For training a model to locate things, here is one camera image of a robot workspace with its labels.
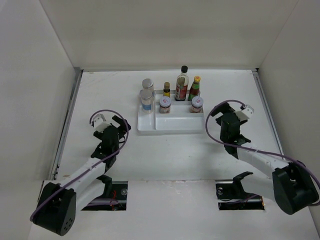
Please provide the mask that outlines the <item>red lid sauce jar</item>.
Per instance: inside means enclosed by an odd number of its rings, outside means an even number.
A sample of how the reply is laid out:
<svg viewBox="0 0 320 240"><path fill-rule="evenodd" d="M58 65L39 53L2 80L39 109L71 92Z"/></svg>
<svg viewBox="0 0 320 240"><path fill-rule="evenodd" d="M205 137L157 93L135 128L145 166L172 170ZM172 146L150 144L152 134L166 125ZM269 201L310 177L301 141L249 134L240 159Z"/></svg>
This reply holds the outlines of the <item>red lid sauce jar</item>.
<svg viewBox="0 0 320 240"><path fill-rule="evenodd" d="M171 98L168 96L162 96L159 101L159 113L168 114L171 111Z"/></svg>
<svg viewBox="0 0 320 240"><path fill-rule="evenodd" d="M201 113L203 110L204 100L200 96L195 96L191 100L190 112Z"/></svg>

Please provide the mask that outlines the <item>green yellow cap sauce bottle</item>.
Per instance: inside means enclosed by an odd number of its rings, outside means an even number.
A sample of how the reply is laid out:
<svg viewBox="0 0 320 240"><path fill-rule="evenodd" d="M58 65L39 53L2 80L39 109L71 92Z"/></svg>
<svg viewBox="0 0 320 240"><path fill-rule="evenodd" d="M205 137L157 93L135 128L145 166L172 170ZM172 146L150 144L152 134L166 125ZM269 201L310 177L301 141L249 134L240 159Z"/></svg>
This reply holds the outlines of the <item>green yellow cap sauce bottle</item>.
<svg viewBox="0 0 320 240"><path fill-rule="evenodd" d="M200 81L201 81L200 76L195 76L193 78L193 83L191 85L191 88L189 89L188 101L191 101L194 97L199 95Z"/></svg>

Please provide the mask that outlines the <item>blue label shaker jar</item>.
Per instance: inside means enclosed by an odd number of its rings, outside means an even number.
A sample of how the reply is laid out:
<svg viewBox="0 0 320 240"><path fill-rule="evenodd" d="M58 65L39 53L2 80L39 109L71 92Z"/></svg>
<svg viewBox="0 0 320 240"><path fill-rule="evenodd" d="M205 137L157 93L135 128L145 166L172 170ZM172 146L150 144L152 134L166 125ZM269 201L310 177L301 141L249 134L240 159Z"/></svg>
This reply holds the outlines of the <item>blue label shaker jar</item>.
<svg viewBox="0 0 320 240"><path fill-rule="evenodd" d="M139 92L140 102L142 105L142 110L150 114L153 112L153 102L154 102L154 96L153 92L149 89L142 89Z"/></svg>
<svg viewBox="0 0 320 240"><path fill-rule="evenodd" d="M142 87L146 90L154 91L154 82L150 78L145 78L142 81Z"/></svg>

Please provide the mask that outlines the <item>tall black cap oil bottle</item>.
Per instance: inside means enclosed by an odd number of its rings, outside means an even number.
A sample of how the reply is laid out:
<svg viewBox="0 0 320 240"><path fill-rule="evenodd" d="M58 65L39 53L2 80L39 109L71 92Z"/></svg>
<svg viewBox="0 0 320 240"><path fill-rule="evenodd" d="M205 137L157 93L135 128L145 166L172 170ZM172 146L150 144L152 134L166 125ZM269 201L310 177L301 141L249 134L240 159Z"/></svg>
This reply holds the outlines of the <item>tall black cap oil bottle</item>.
<svg viewBox="0 0 320 240"><path fill-rule="evenodd" d="M188 77L188 67L183 65L181 67L181 73L176 79L176 87L175 87L175 100L176 101L185 101L187 96L187 90L189 85L189 77Z"/></svg>

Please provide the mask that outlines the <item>small yellow label bottle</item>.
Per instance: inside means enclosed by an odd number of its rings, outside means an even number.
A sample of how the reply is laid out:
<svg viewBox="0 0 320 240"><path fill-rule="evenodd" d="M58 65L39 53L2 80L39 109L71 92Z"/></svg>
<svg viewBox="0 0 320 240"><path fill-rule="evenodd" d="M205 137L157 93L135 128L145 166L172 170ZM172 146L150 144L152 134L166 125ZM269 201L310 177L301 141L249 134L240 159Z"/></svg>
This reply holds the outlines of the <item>small yellow label bottle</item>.
<svg viewBox="0 0 320 240"><path fill-rule="evenodd" d="M163 87L163 96L164 97L171 97L171 89L170 89L170 83L165 82Z"/></svg>

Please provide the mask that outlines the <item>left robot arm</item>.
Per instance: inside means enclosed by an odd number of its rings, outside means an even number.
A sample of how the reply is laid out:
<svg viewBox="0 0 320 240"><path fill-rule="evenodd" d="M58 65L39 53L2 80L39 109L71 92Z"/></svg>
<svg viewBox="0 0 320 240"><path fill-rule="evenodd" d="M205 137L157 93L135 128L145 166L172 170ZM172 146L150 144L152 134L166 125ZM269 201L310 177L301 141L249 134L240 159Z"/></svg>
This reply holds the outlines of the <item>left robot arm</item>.
<svg viewBox="0 0 320 240"><path fill-rule="evenodd" d="M114 112L108 123L102 111L94 113L89 123L99 144L87 162L60 182L49 181L40 194L30 221L59 236L66 235L81 210L125 210L128 185L114 182L106 173L128 140L131 126Z"/></svg>

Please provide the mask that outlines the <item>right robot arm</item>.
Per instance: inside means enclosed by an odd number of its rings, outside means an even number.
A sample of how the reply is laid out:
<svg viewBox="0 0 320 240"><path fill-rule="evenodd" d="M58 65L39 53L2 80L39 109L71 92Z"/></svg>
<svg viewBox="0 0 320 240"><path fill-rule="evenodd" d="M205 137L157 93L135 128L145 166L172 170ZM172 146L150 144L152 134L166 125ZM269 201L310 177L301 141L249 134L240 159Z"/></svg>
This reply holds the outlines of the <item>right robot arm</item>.
<svg viewBox="0 0 320 240"><path fill-rule="evenodd" d="M251 175L250 171L236 176L231 189L236 197L243 198L249 192L257 193L276 202L288 215L306 207L319 206L320 181L301 161L280 153L259 150L241 134L241 126L254 114L250 105L241 102L240 109L235 110L230 106L230 100L225 100L216 105L208 116L217 114L220 114L216 119L220 126L219 139L211 139L222 144L229 155L267 176L267 180L261 183L244 181Z"/></svg>

